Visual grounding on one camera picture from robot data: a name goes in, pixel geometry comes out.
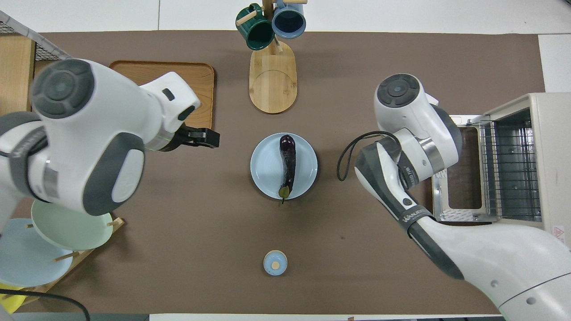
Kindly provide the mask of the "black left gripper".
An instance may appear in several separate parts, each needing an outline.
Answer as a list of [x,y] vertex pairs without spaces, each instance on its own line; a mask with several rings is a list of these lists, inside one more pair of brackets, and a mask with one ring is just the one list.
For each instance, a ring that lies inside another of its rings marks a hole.
[[220,145],[220,134],[207,128],[194,128],[186,125],[180,126],[173,138],[160,152],[171,152],[179,146],[218,148]]

